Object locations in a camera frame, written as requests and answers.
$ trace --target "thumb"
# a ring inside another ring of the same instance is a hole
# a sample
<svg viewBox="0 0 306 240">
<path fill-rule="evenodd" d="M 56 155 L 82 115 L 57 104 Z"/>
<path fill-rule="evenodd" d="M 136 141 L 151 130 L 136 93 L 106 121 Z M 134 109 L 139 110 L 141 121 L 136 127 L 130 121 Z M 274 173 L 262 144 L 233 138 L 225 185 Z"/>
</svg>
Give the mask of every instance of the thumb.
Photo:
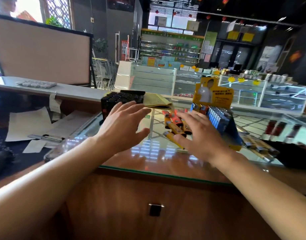
<svg viewBox="0 0 306 240">
<path fill-rule="evenodd" d="M 149 128 L 144 128 L 140 132 L 136 133 L 135 134 L 136 144 L 139 144 L 145 137 L 147 137 L 149 135 L 149 133 L 150 133 Z"/>
<path fill-rule="evenodd" d="M 192 145 L 192 141 L 182 135 L 174 135 L 174 140 L 187 150 L 189 150 Z"/>
</svg>

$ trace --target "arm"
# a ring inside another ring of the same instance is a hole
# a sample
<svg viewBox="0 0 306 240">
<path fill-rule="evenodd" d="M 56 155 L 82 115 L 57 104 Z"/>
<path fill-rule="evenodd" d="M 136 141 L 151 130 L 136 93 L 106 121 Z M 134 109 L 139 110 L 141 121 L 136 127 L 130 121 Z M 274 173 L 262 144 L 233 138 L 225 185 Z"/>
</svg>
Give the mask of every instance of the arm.
<svg viewBox="0 0 306 240">
<path fill-rule="evenodd" d="M 26 239 L 78 182 L 114 154 L 140 143 L 150 130 L 136 133 L 137 126 L 150 111 L 135 102 L 117 104 L 96 136 L 1 188 L 0 239 Z"/>
<path fill-rule="evenodd" d="M 193 131 L 193 141 L 174 139 L 190 153 L 217 167 L 247 198 L 283 240 L 306 240 L 306 197 L 228 148 L 205 115 L 179 113 Z"/>
</svg>

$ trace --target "shopping cart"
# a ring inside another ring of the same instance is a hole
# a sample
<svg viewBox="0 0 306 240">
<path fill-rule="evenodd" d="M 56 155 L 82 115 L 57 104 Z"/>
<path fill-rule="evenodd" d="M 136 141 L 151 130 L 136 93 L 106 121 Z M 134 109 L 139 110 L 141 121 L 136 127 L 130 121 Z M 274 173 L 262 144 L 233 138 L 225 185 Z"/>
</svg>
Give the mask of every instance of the shopping cart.
<svg viewBox="0 0 306 240">
<path fill-rule="evenodd" d="M 92 58 L 95 82 L 100 89 L 114 90 L 117 69 L 114 62 L 103 58 Z"/>
</svg>

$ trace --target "hand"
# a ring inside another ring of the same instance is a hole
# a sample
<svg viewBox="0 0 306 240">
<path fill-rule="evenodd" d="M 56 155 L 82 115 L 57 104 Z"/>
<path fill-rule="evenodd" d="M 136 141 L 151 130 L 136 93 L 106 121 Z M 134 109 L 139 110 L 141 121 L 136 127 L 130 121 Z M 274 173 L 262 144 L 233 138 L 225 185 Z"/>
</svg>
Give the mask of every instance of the hand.
<svg viewBox="0 0 306 240">
<path fill-rule="evenodd" d="M 188 150 L 198 159 L 208 161 L 217 167 L 223 162 L 232 151 L 223 141 L 219 132 L 211 124 L 208 118 L 196 111 L 191 113 L 178 113 L 190 126 L 193 133 L 193 140 L 189 140 L 181 135 L 175 135 L 174 140 Z"/>
<path fill-rule="evenodd" d="M 140 121 L 151 112 L 143 104 L 135 101 L 122 104 L 119 102 L 111 110 L 95 137 L 114 154 L 138 145 L 150 133 L 144 128 L 136 133 Z"/>
</svg>

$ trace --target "computer mouse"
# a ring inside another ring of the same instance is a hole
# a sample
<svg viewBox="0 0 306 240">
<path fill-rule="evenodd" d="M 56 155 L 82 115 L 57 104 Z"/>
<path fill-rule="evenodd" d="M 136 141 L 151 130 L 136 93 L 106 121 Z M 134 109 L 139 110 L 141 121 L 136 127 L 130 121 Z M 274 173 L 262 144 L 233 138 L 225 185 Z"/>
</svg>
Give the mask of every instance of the computer mouse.
<svg viewBox="0 0 306 240">
<path fill-rule="evenodd" d="M 7 163 L 11 162 L 14 158 L 12 152 L 0 151 L 0 172 L 5 168 Z"/>
</svg>

